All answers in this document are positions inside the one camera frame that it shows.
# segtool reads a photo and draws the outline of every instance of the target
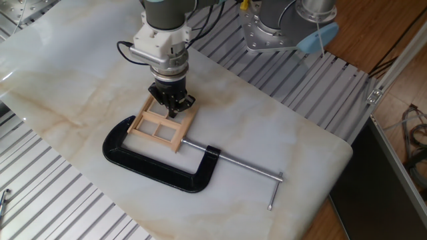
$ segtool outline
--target black cable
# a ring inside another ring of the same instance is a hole
[[[220,18],[221,18],[222,12],[224,11],[225,3],[226,3],[226,2],[223,2],[223,3],[221,4],[220,12],[218,13],[218,16],[216,17],[215,21],[210,25],[209,29],[208,29],[206,32],[202,33],[200,36],[196,37],[196,38],[194,39],[194,41],[197,41],[197,40],[201,39],[202,37],[205,37],[207,34],[209,34],[209,32],[210,32],[210,31],[212,31],[212,29],[215,27],[215,25],[218,23],[218,21],[220,21]]]
[[[408,118],[410,112],[415,111],[417,115],[424,114],[420,110],[418,110],[417,106],[410,105],[409,108],[403,113],[402,119],[405,120]],[[405,140],[405,149],[407,162],[405,163],[406,169],[409,171],[411,177],[419,186],[427,188],[427,179],[420,174],[420,172],[416,168],[416,164],[427,159],[427,145],[419,142],[415,139],[415,132],[421,129],[427,129],[427,124],[425,124],[420,117],[422,124],[415,126],[411,131],[408,130],[407,122],[403,123],[404,130],[404,140]],[[410,150],[411,144],[419,147],[413,153]]]
[[[393,58],[392,60],[387,61],[386,63],[381,64],[380,66],[378,66],[377,69],[375,69],[375,72],[369,74],[369,77],[373,77],[373,76],[381,73],[382,71],[386,70],[387,68],[391,67],[396,59],[397,59],[397,57]]]
[[[427,145],[426,145],[426,144],[423,144],[423,143],[419,142],[419,140],[417,140],[417,139],[415,138],[415,136],[414,136],[415,132],[417,132],[417,131],[419,131],[419,130],[421,130],[421,129],[426,130],[426,129],[427,129],[427,124],[419,124],[419,125],[415,126],[415,127],[414,127],[413,129],[411,129],[411,131],[409,132],[409,137],[410,137],[410,140],[411,140],[411,143],[412,143],[412,144],[414,144],[414,145],[416,145],[416,146],[419,146],[419,147],[427,148]]]
[[[409,24],[409,26],[405,29],[403,34],[399,37],[399,39],[393,44],[393,46],[387,51],[387,53],[381,58],[381,60],[375,65],[375,67],[369,72],[369,74],[373,73],[377,70],[379,64],[385,60],[385,58],[393,51],[393,49],[399,44],[399,42],[404,38],[404,36],[409,32],[409,30],[414,26],[414,24],[423,16],[423,14],[427,11],[427,7],[425,7],[422,12]]]
[[[138,62],[132,61],[131,59],[128,59],[120,49],[121,44],[125,45],[126,47],[131,47],[133,45],[133,43],[130,43],[127,41],[118,41],[117,42],[117,50],[119,51],[120,55],[123,56],[127,61],[129,61],[130,63],[133,63],[133,64],[137,64],[137,65],[145,65],[145,66],[148,65],[147,63],[138,63]]]
[[[196,42],[196,41],[198,40],[198,37],[201,35],[201,32],[203,32],[203,30],[205,29],[205,27],[206,27],[207,23],[209,22],[209,18],[211,17],[212,10],[214,10],[214,6],[211,6],[211,7],[209,8],[209,13],[207,13],[207,17],[206,17],[206,21],[205,21],[205,23],[203,24],[203,26],[201,26],[200,32],[197,34],[197,36],[195,36],[195,38],[193,38],[193,39],[188,43],[187,49],[189,49],[189,48],[193,45],[193,43],[194,43],[194,42]]]
[[[187,21],[189,21],[189,19],[191,19],[191,17],[193,17],[194,13],[195,13],[195,10],[194,10],[194,11],[192,11],[192,12],[188,15],[188,17],[187,17]]]

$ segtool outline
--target metal clip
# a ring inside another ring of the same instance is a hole
[[[383,92],[379,89],[372,90],[371,94],[369,94],[368,99],[366,100],[366,103],[369,105],[375,105],[379,102],[381,97],[383,96]]]

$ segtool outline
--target wire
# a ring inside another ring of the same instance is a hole
[[[202,37],[205,37],[207,34],[209,34],[210,31],[212,31],[212,29],[215,27],[215,25],[218,23],[218,21],[220,21],[222,12],[224,11],[224,6],[225,6],[226,2],[223,2],[221,4],[221,9],[220,12],[218,13],[218,16],[216,17],[215,21],[209,26],[209,29],[202,33],[199,37],[196,37],[195,39],[193,39],[194,41],[197,41],[199,39],[201,39]]]
[[[409,119],[408,115],[410,112],[415,111],[418,115],[415,117],[420,118],[422,124],[415,126],[411,131],[408,131],[408,126],[406,124],[406,120]],[[427,179],[420,174],[416,165],[422,161],[425,161],[427,158],[427,145],[420,143],[415,139],[414,133],[420,129],[427,129],[427,124],[424,124],[421,115],[427,119],[425,114],[418,110],[417,106],[410,105],[409,108],[403,113],[403,130],[404,130],[404,140],[405,140],[405,149],[407,162],[405,162],[405,168],[409,171],[409,174],[413,178],[413,180],[419,184],[419,186],[426,188],[427,187]],[[411,152],[411,144],[419,147],[414,152]]]
[[[373,77],[373,76],[383,72],[387,68],[391,67],[396,59],[397,59],[397,57],[393,58],[392,60],[387,61],[386,63],[381,64],[380,66],[378,66],[378,68],[375,70],[375,72],[369,74],[369,77]]]
[[[320,34],[319,23],[316,21],[316,25],[318,26],[318,35],[320,41],[320,47],[322,48],[322,56],[325,57],[325,49],[323,48],[322,34]]]
[[[405,119],[405,120],[403,120],[403,121],[400,121],[400,122],[395,123],[395,124],[393,124],[393,125],[391,125],[391,126],[389,126],[389,127],[386,127],[386,128],[384,129],[384,131],[387,131],[387,130],[393,129],[393,128],[395,128],[395,127],[399,126],[399,125],[400,125],[400,124],[402,124],[402,123],[405,123],[405,122],[407,122],[407,121],[411,121],[411,120],[413,120],[413,119],[417,119],[417,118],[419,118],[419,117],[427,117],[427,114],[419,114],[419,115],[417,115],[417,116],[413,116],[413,117],[407,118],[407,119]]]
[[[127,61],[129,61],[130,63],[133,63],[133,64],[137,64],[137,65],[148,65],[147,63],[138,63],[138,62],[132,61],[131,59],[128,59],[126,57],[126,55],[120,49],[121,44],[125,45],[126,47],[131,47],[133,45],[133,43],[130,43],[127,41],[118,41],[117,42],[117,50],[119,51],[120,55],[123,56]]]
[[[193,43],[194,43],[194,42],[196,42],[196,41],[199,39],[199,36],[201,35],[201,33],[203,32],[203,30],[205,29],[205,27],[206,27],[207,23],[209,22],[209,18],[211,17],[212,10],[214,10],[214,6],[211,6],[211,7],[209,8],[209,13],[207,13],[207,17],[206,17],[206,21],[205,21],[205,23],[203,24],[203,26],[201,26],[200,32],[197,34],[197,36],[195,36],[195,38],[193,38],[193,39],[188,43],[188,46],[186,47],[187,49],[189,49],[189,48],[193,45]]]
[[[16,24],[15,30],[13,30],[12,35],[13,35],[13,34],[15,34],[16,30],[18,30],[18,27],[19,27],[19,26],[20,26],[20,24],[21,24],[22,17],[24,16],[24,12],[25,12],[25,7],[26,7],[26,6],[27,6],[27,0],[25,0],[25,2],[24,2],[24,8],[22,9],[22,13],[21,13],[21,16],[20,16],[20,18],[19,18],[18,24]]]
[[[193,17],[194,13],[195,13],[195,10],[194,10],[194,11],[192,11],[192,12],[188,15],[188,17],[187,17],[187,21],[189,21],[189,19],[191,19],[191,17]]]

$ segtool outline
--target metal rod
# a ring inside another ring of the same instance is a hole
[[[272,198],[270,199],[270,204],[268,205],[268,208],[267,208],[268,211],[271,211],[273,208],[273,202],[274,202],[274,198],[276,197],[276,193],[278,192],[279,184],[280,184],[279,181],[276,182],[276,186],[274,187],[274,192],[273,192]]]
[[[181,140],[181,142],[182,143],[186,143],[186,144],[188,144],[188,145],[190,145],[190,146],[192,146],[192,147],[195,147],[195,148],[197,148],[197,149],[199,149],[199,150],[202,150],[202,151],[206,151],[206,147],[204,147],[203,145],[200,145],[199,143],[195,143],[195,142],[193,142],[193,141],[190,141],[189,139],[187,139],[187,138],[183,138],[182,140]],[[279,181],[279,182],[283,182],[283,178],[282,178],[282,176],[275,176],[275,175],[273,175],[273,174],[271,174],[271,173],[267,173],[267,172],[265,172],[264,170],[261,170],[261,169],[259,169],[259,168],[257,168],[257,167],[254,167],[254,166],[251,166],[251,165],[248,165],[248,164],[245,164],[245,163],[242,163],[242,162],[240,162],[240,161],[238,161],[238,160],[235,160],[235,159],[232,159],[231,157],[227,157],[227,156],[225,156],[223,153],[221,153],[220,154],[220,158],[222,158],[222,159],[224,159],[224,160],[227,160],[227,161],[230,161],[230,162],[232,162],[232,163],[235,163],[235,164],[237,164],[237,165],[239,165],[239,166],[241,166],[241,167],[245,167],[245,168],[247,168],[247,169],[249,169],[249,170],[252,170],[252,171],[254,171],[254,172],[256,172],[256,173],[260,173],[260,174],[262,174],[262,175],[264,175],[264,176],[267,176],[267,177],[269,177],[269,178],[272,178],[272,179],[274,179],[274,180],[276,180],[276,181]]]
[[[11,192],[10,189],[6,189],[3,191],[3,194],[1,195],[1,199],[0,199],[0,220],[1,220],[1,217],[3,216],[4,203],[6,202],[6,193],[10,193],[10,192]]]

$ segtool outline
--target blue part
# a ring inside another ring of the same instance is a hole
[[[319,30],[320,35],[322,36],[323,46],[326,46],[336,36],[339,29],[338,24],[331,23]],[[305,39],[302,39],[296,47],[304,53],[315,53],[316,51],[321,50],[319,33],[315,31],[308,35]]]

